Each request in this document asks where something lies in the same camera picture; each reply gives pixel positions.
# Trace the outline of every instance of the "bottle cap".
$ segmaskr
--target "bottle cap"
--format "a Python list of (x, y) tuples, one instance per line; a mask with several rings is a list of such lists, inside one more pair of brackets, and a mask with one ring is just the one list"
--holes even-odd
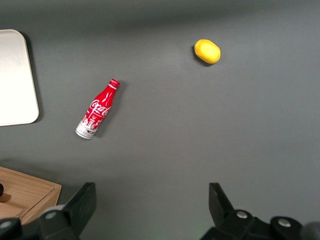
[(109, 82), (109, 84), (113, 87), (115, 87), (116, 89), (120, 86), (120, 82), (118, 82), (117, 80), (111, 78), (111, 81)]

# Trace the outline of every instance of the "white tray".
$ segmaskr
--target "white tray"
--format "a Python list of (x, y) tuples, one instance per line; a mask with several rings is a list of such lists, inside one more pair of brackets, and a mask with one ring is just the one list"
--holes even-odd
[(0, 126), (29, 124), (39, 116), (26, 40), (0, 30)]

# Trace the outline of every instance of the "bottle bottom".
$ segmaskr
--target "bottle bottom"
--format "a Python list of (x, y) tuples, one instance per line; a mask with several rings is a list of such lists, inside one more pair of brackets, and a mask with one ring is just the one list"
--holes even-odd
[(96, 130), (92, 130), (91, 128), (83, 125), (81, 122), (75, 129), (75, 133), (84, 139), (92, 139), (96, 133)]

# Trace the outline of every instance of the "silver screw head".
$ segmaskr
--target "silver screw head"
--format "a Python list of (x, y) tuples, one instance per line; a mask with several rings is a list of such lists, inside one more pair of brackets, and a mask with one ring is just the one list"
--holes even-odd
[(287, 219), (284, 219), (284, 218), (280, 218), (278, 220), (278, 224), (280, 224), (281, 226), (286, 227), (286, 228), (290, 228), (291, 227), (290, 222)]
[(5, 229), (5, 228), (9, 227), (11, 224), (12, 224), (11, 221), (5, 221), (0, 224), (0, 229)]
[(241, 219), (246, 219), (248, 217), (248, 215), (244, 211), (238, 211), (236, 215)]
[(49, 212), (47, 215), (45, 215), (45, 219), (53, 219), (55, 216), (57, 215), (57, 213), (55, 211), (53, 212)]

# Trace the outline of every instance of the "coca-cola logo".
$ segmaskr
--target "coca-cola logo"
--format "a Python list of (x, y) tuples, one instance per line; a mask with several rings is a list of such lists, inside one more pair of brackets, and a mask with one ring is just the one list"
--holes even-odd
[(109, 112), (110, 107), (105, 107), (102, 106), (101, 104), (99, 104), (99, 100), (93, 100), (93, 102), (90, 105), (90, 109), (92, 109), (92, 113), (97, 113), (97, 114), (101, 114), (102, 116), (106, 116), (107, 113)]

